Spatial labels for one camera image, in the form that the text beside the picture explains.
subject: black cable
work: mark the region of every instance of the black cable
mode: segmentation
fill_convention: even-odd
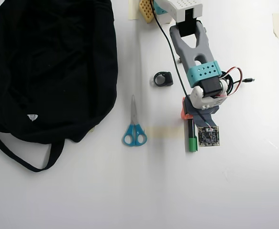
[[[189,98],[189,96],[188,96],[188,94],[187,94],[187,91],[186,91],[186,89],[185,89],[185,87],[184,87],[184,84],[183,84],[181,75],[180,75],[180,73],[179,73],[179,70],[178,70],[178,67],[177,67],[177,64],[176,64],[176,58],[175,58],[175,56],[174,56],[174,52],[173,52],[171,43],[170,43],[170,41],[169,41],[169,38],[167,37],[167,35],[166,35],[165,31],[163,30],[162,26],[159,24],[159,21],[158,21],[158,19],[157,19],[157,17],[156,17],[156,14],[155,14],[154,5],[152,4],[152,1],[151,1],[151,0],[150,0],[150,4],[151,4],[152,13],[153,13],[153,15],[154,15],[155,21],[156,21],[158,27],[159,27],[160,30],[162,31],[163,35],[165,36],[165,38],[166,38],[166,40],[167,40],[167,42],[168,42],[168,44],[169,44],[170,51],[171,51],[171,54],[172,54],[172,57],[173,57],[173,62],[174,62],[174,65],[175,65],[175,67],[176,67],[176,73],[177,73],[178,78],[179,78],[179,81],[180,81],[180,83],[181,83],[181,85],[182,85],[182,88],[183,88],[183,91],[184,91],[184,93],[185,93],[185,96],[186,96],[188,102],[191,103],[190,98]],[[204,118],[204,116],[200,113],[200,111],[199,111],[198,109],[196,109],[196,112],[197,112],[197,114],[202,118],[202,120],[203,120],[207,125],[210,126],[210,124],[207,122],[207,120]]]
[[[253,79],[253,78],[247,78],[245,80],[242,80],[243,83],[251,83],[251,82],[254,82],[254,81],[255,81],[255,79]]]
[[[227,93],[227,95],[229,95],[232,91],[233,91],[233,89],[234,89],[234,80],[233,80],[233,78],[231,77],[231,75],[230,74],[228,74],[225,78],[223,78],[225,81],[226,81],[226,83],[228,84],[228,88],[227,88],[227,91],[226,91],[226,93]]]

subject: white logo patch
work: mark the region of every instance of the white logo patch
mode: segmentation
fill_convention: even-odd
[[[31,121],[35,121],[39,117],[37,114],[28,114],[27,116]]]

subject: green marker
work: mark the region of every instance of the green marker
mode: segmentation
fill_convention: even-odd
[[[195,122],[193,119],[188,119],[188,138],[189,138],[189,151],[197,151],[197,137],[196,137],[196,128]]]

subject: masking tape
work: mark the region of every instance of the masking tape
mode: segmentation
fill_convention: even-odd
[[[139,19],[140,11],[139,11],[139,2],[140,0],[129,0],[129,20]]]
[[[180,127],[170,127],[170,126],[161,126],[161,127],[146,127],[145,134],[148,138],[169,138],[169,139],[184,139],[185,131],[184,126]]]

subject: scissors blade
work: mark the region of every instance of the scissors blade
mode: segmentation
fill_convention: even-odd
[[[131,122],[134,125],[139,124],[137,119],[137,110],[136,110],[136,103],[135,103],[135,96],[132,96],[132,111],[131,111]]]

